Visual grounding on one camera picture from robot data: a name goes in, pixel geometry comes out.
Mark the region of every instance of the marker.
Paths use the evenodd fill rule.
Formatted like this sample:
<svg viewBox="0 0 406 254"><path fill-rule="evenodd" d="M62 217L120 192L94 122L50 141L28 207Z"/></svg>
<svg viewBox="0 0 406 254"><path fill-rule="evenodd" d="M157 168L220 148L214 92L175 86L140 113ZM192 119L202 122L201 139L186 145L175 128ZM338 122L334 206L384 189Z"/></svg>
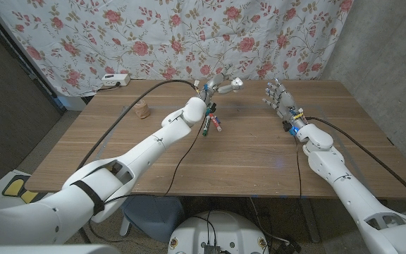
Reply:
<svg viewBox="0 0 406 254"><path fill-rule="evenodd" d="M206 119L204 120L203 136L208 135L209 119L210 117L206 116Z"/></svg>
<svg viewBox="0 0 406 254"><path fill-rule="evenodd" d="M216 118L214 117L213 114L209 114L209 116L211 117L212 122L214 123L214 125L217 128L217 131L222 131L222 127L220 127L219 123L217 123Z"/></svg>

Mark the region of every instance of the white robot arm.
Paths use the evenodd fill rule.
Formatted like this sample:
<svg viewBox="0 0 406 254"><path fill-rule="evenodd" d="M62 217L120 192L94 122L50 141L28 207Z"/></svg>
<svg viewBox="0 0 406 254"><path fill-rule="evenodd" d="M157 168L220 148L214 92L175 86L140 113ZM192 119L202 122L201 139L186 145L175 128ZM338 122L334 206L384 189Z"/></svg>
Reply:
<svg viewBox="0 0 406 254"><path fill-rule="evenodd" d="M124 155L90 162L77 170L61 191L45 199L1 209L0 245L60 244L90 219L105 220L126 199L119 197L131 193L141 175L202 120L223 74L214 79L209 81L211 87L205 86L182 109L168 115L160 130ZM237 85L233 90L242 87L238 78L233 82Z"/></svg>
<svg viewBox="0 0 406 254"><path fill-rule="evenodd" d="M383 206L344 165L344 158L333 146L332 137L308 124L303 110L283 84L268 84L263 99L284 120L285 130L295 135L303 145L311 169L334 189L350 213L371 253L406 254L406 216Z"/></svg>

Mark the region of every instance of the white fabric backdrop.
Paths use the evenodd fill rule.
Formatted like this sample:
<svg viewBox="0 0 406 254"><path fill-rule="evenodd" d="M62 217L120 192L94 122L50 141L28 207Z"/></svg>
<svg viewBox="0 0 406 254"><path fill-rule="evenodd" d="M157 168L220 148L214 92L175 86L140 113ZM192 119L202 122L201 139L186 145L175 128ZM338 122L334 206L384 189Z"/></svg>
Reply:
<svg viewBox="0 0 406 254"><path fill-rule="evenodd" d="M59 92L89 96L105 73L318 78L352 2L0 0L0 15Z"/></svg>

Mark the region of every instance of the concrete wall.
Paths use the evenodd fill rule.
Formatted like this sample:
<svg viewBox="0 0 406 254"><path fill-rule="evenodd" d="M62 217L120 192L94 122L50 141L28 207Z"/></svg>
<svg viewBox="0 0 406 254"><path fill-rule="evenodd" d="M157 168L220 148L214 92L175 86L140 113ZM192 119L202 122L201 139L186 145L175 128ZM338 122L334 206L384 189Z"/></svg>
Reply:
<svg viewBox="0 0 406 254"><path fill-rule="evenodd" d="M341 81L406 157L406 1L355 0L321 79Z"/></svg>

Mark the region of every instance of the electrical outlet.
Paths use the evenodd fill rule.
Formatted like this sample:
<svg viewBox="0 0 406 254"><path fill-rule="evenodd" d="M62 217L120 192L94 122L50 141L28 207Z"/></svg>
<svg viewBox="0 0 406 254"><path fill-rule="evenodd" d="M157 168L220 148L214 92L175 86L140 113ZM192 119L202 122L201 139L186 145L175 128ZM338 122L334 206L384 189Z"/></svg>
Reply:
<svg viewBox="0 0 406 254"><path fill-rule="evenodd" d="M103 81L103 85L111 87L120 82L120 86L128 85L130 82L130 76L128 74L106 74L101 79Z"/></svg>

